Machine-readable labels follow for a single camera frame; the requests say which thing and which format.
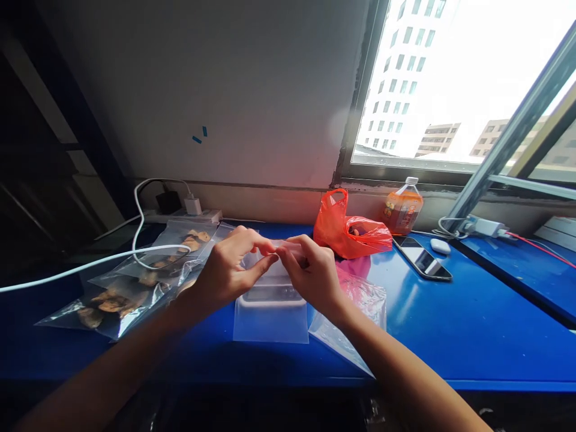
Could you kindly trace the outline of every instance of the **smartphone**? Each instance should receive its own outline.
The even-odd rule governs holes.
[[[416,240],[403,236],[393,237],[392,240],[421,277],[435,281],[452,281],[450,272]]]

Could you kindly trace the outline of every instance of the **blue table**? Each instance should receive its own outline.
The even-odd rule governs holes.
[[[576,253],[546,240],[538,240],[570,262]],[[462,243],[506,272],[514,285],[531,294],[576,328],[576,269],[518,240],[467,238]]]
[[[254,227],[270,238],[311,232],[307,226]],[[427,238],[418,239],[429,248]],[[367,278],[388,291],[388,331],[394,337],[455,389],[576,391],[575,335],[459,252],[442,261],[453,283],[420,279],[396,251],[364,262]],[[70,277],[2,295],[0,379],[64,380],[110,346],[93,332],[33,326],[81,292]],[[372,378],[314,338],[309,345],[236,343],[232,329],[228,305],[192,329],[154,378],[375,387]]]

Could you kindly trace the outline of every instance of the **red cable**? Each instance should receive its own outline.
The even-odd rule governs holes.
[[[568,264],[570,267],[576,268],[576,265],[572,264],[570,261],[566,261],[564,258],[560,258],[558,255],[555,255],[555,254],[553,254],[552,252],[547,251],[547,250],[544,249],[543,247],[538,246],[537,244],[531,242],[531,241],[528,240],[528,239],[525,239],[525,238],[522,237],[522,236],[519,236],[518,234],[514,234],[514,233],[511,233],[511,232],[506,232],[506,234],[511,235],[512,237],[516,237],[517,239],[520,239],[520,240],[522,240],[522,241],[525,241],[526,243],[534,246],[535,248],[538,248],[538,249],[540,249],[541,251],[546,252],[548,255],[552,255],[554,258],[559,259],[559,260],[562,261],[563,263]]]

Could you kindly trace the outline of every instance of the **person's right hand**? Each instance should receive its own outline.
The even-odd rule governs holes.
[[[287,248],[279,247],[276,250],[292,285],[317,311],[334,322],[334,318],[349,302],[340,289],[334,252],[318,246],[307,235],[292,237],[287,241],[299,244],[308,261],[308,266],[302,268]]]

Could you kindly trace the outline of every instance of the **hand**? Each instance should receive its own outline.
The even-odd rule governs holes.
[[[292,285],[316,310],[334,322],[339,312],[349,302],[340,289],[334,252],[329,248],[318,246],[307,235],[292,237],[287,241],[298,243],[308,262],[308,266],[302,268],[287,248],[278,248],[276,252],[290,275]]]
[[[242,258],[258,249],[264,258],[251,269],[243,269]],[[194,325],[246,293],[278,260],[275,251],[269,239],[238,226],[214,246],[196,283],[178,296],[175,306],[183,322]]]

